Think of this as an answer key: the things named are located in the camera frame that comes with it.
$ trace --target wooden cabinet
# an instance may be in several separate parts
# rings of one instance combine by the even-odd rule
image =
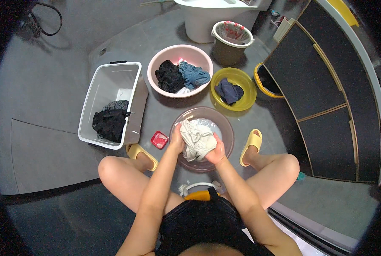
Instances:
[[[347,96],[357,133],[359,180],[375,182],[381,162],[380,118],[359,54],[338,23],[317,2],[311,1],[298,21],[325,52]]]
[[[297,120],[346,103],[322,54],[294,24],[265,61]]]
[[[359,39],[349,35],[312,0],[263,66],[296,118],[314,176],[376,182],[381,141],[375,74]]]
[[[347,107],[298,122],[313,175],[357,180],[357,149]]]

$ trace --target handle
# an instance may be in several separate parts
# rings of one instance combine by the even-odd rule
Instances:
[[[126,61],[112,61],[109,64],[118,64],[118,63],[125,63]]]
[[[352,120],[349,121],[350,123],[350,129],[351,129],[351,136],[352,136],[352,147],[354,148],[354,162],[355,164],[358,164],[358,149],[357,149],[357,143],[355,142],[355,131],[354,131],[354,123]]]
[[[328,60],[326,54],[323,52],[323,50],[318,46],[318,44],[313,44],[314,49],[316,49],[317,53],[320,55],[321,59],[327,66],[328,70],[330,71],[330,74],[332,78],[334,79],[335,84],[338,87],[339,91],[342,91],[342,85],[340,82],[340,79],[338,79],[337,73],[335,72],[334,68],[332,67],[330,61]]]

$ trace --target black clothes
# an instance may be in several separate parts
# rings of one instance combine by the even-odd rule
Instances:
[[[179,73],[179,65],[173,65],[170,60],[162,62],[159,69],[155,71],[158,86],[169,93],[177,93],[185,87],[185,80]]]
[[[233,105],[244,95],[243,89],[239,85],[234,85],[227,81],[227,78],[220,80],[214,90],[220,95],[220,98],[228,105]]]
[[[131,112],[123,109],[111,109],[101,112],[95,112],[92,120],[92,128],[103,138],[121,143],[122,130],[125,125],[125,118],[130,116]]]
[[[102,111],[105,110],[116,110],[116,109],[122,109],[122,110],[127,110],[129,105],[128,100],[117,100],[117,101],[112,101],[108,105],[104,106],[102,108]],[[102,140],[102,139],[108,139],[106,136],[97,133],[97,138]]]
[[[104,106],[102,108],[102,111],[104,110],[112,110],[112,109],[123,109],[127,110],[129,105],[129,100],[117,100],[117,101],[112,101],[108,105]]]
[[[262,244],[254,244],[236,208],[209,188],[210,201],[186,200],[162,218],[161,245],[156,255],[178,255],[198,243],[220,243],[245,256],[271,256]]]

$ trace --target red soap box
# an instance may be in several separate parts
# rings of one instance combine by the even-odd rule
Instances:
[[[152,136],[151,142],[154,146],[161,150],[166,145],[168,140],[169,138],[166,135],[164,135],[161,131],[156,131],[155,134]]]

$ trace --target soapy water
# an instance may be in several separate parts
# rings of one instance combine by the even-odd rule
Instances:
[[[212,132],[215,132],[220,139],[222,139],[222,132],[220,131],[219,127],[212,121],[206,118],[196,118],[194,120],[191,120],[190,123],[195,125],[204,125],[210,128]]]

